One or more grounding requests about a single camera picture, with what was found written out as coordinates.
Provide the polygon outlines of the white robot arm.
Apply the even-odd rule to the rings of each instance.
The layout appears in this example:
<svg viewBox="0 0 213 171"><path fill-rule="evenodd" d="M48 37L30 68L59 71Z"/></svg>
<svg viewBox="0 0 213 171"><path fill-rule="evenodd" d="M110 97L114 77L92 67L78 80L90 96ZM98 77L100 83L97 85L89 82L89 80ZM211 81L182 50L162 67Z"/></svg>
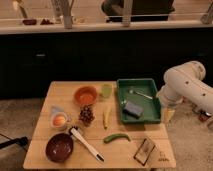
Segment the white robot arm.
<svg viewBox="0 0 213 171"><path fill-rule="evenodd" d="M213 114L213 87L203 82L205 75L205 67L199 61L186 62L164 73L164 85L157 93L163 123L169 122L184 98Z"/></svg>

